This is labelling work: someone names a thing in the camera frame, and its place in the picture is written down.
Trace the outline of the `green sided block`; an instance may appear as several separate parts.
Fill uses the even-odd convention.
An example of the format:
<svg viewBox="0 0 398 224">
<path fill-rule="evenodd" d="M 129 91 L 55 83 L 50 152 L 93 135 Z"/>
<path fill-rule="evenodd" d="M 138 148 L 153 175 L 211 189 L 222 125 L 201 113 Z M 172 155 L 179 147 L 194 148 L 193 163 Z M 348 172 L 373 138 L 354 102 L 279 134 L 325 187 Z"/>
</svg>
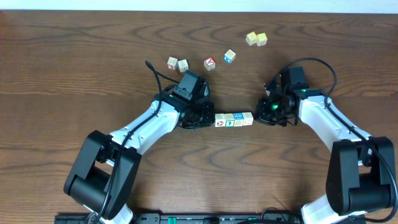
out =
<svg viewBox="0 0 398 224">
<path fill-rule="evenodd" d="M 234 122 L 235 122 L 234 114 L 233 113 L 225 113 L 224 118 L 225 118 L 225 127 L 233 128 Z"/>
</svg>

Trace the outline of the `plain white block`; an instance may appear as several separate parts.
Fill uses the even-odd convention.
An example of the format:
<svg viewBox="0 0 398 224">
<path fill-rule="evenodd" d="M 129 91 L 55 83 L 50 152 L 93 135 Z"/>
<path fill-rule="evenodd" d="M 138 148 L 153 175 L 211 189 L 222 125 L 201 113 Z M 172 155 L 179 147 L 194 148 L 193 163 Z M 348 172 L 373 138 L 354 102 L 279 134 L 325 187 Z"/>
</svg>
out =
<svg viewBox="0 0 398 224">
<path fill-rule="evenodd" d="M 254 118 L 253 118 L 253 115 L 252 115 L 251 112 L 244 112 L 243 113 L 243 118 L 244 118 L 244 120 L 243 120 L 243 125 L 244 126 L 251 126 L 252 125 Z"/>
</svg>

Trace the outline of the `blue top block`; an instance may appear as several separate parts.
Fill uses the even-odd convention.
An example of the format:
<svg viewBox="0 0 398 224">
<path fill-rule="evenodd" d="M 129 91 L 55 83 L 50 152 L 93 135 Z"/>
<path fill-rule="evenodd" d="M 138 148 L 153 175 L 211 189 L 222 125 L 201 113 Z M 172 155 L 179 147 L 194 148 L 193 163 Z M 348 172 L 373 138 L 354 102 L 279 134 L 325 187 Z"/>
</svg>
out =
<svg viewBox="0 0 398 224">
<path fill-rule="evenodd" d="M 234 127 L 240 127 L 244 124 L 244 116 L 242 113 L 234 113 Z"/>
</svg>

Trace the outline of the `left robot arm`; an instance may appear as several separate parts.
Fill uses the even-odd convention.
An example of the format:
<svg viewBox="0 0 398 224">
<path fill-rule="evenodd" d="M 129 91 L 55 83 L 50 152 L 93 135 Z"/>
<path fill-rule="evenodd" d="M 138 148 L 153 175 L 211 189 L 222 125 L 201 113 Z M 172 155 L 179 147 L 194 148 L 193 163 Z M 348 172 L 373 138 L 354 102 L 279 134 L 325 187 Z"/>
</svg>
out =
<svg viewBox="0 0 398 224">
<path fill-rule="evenodd" d="M 191 71 L 160 89 L 149 108 L 125 127 L 90 133 L 63 191 L 91 211 L 88 223 L 131 223 L 127 206 L 142 155 L 176 127 L 207 128 L 215 121 L 208 82 Z"/>
</svg>

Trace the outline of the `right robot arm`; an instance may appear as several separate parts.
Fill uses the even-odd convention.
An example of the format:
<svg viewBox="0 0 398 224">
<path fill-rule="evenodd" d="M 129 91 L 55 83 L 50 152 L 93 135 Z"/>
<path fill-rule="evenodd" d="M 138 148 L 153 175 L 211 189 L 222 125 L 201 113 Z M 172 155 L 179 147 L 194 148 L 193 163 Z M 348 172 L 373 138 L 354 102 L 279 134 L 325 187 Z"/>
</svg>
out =
<svg viewBox="0 0 398 224">
<path fill-rule="evenodd" d="M 358 128 L 328 94 L 310 88 L 302 67 L 282 69 L 265 83 L 266 97 L 256 108 L 257 122 L 269 126 L 308 125 L 330 151 L 325 195 L 301 208 L 302 223 L 366 223 L 366 213 L 397 212 L 394 146 Z"/>
</svg>

